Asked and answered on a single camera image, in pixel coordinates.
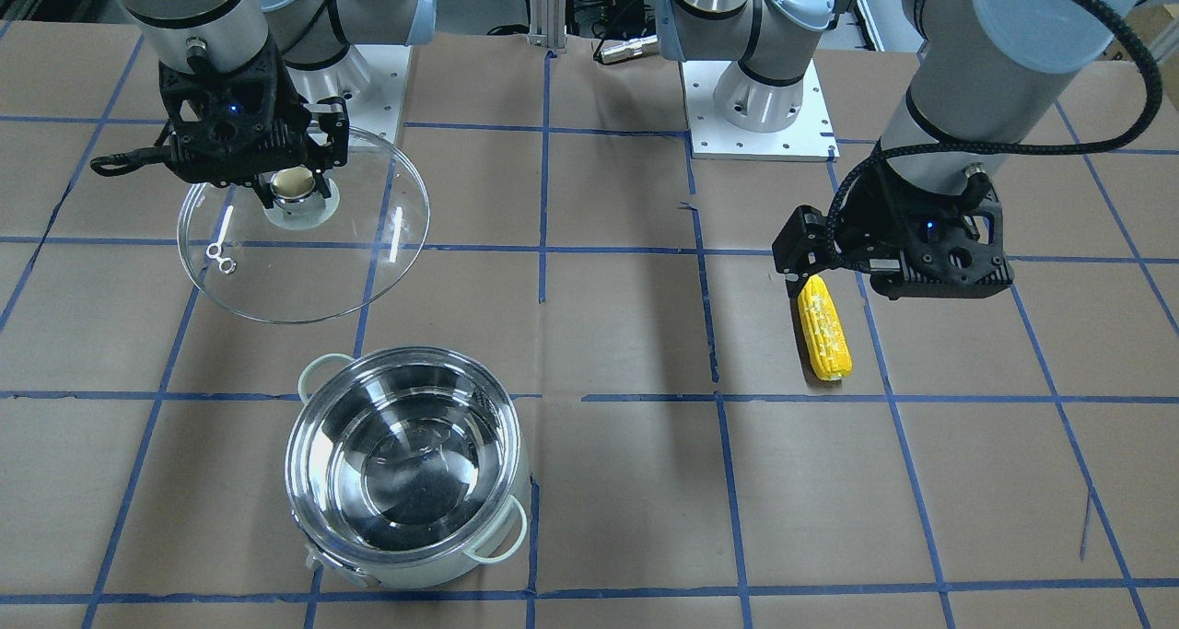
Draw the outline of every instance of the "glass lid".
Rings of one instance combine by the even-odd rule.
[[[429,226],[417,168],[391,143],[351,128],[348,163],[323,177],[305,167],[266,173],[272,208],[252,185],[192,185],[177,244],[197,289],[261,323],[341,317],[393,289]]]

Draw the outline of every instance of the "white mounting plate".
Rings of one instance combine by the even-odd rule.
[[[349,124],[387,138],[396,146],[413,47],[357,45],[356,48],[369,64],[373,82],[360,97],[348,100]]]
[[[692,155],[699,159],[770,159],[779,163],[825,163],[838,158],[831,118],[812,61],[803,75],[803,106],[796,121],[779,133],[751,133],[717,112],[712,90],[727,60],[683,62],[684,105],[692,130]]]

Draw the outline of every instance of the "pot handle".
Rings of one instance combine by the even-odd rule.
[[[523,511],[523,505],[520,503],[519,499],[516,499],[515,496],[508,496],[508,499],[512,501],[512,503],[516,508],[516,512],[520,515],[520,535],[516,536],[516,541],[514,542],[514,544],[512,544],[512,548],[508,549],[508,550],[505,550],[502,554],[500,554],[500,555],[498,555],[495,557],[485,558],[483,556],[481,556],[481,555],[479,555],[479,554],[475,552],[487,541],[487,538],[485,537],[483,539],[480,539],[480,542],[477,544],[468,545],[467,550],[462,551],[462,555],[472,558],[473,561],[477,562],[479,564],[499,564],[499,563],[508,560],[509,557],[513,557],[514,554],[520,549],[520,547],[523,545],[523,539],[525,539],[525,537],[528,536],[528,515]],[[490,536],[494,532],[495,532],[495,530],[488,530],[487,535]]]
[[[327,356],[312,359],[311,364],[308,364],[307,369],[303,369],[303,373],[298,375],[298,398],[303,402],[304,406],[311,400],[311,393],[307,390],[307,378],[311,378],[311,373],[315,373],[316,370],[322,368],[322,365],[328,364],[330,360],[341,360],[344,362],[345,365],[350,365],[356,360],[356,357],[345,356],[345,353],[342,352],[329,352]]]

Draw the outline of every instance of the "tiled table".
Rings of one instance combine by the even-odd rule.
[[[677,66],[590,51],[419,49],[428,247],[370,309],[277,327],[185,279],[185,185],[84,171],[160,125],[138,33],[0,26],[0,627],[1179,625],[1170,104],[1131,150],[1000,173],[1016,290],[889,303],[831,273],[856,372],[823,385],[766,247],[916,59],[818,55],[838,163],[719,163],[690,158]],[[1086,68],[1033,141],[1117,133],[1139,87]],[[303,567],[295,377],[409,343],[518,395],[532,539],[440,590],[357,590]]]

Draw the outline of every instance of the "stainless steel pot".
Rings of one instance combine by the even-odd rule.
[[[332,360],[345,368],[310,397],[308,378]],[[286,494],[311,558],[361,585],[417,589],[502,562],[523,544],[520,424],[479,362],[430,347],[358,360],[332,352],[307,365],[298,391]],[[515,517],[515,542],[489,557]]]

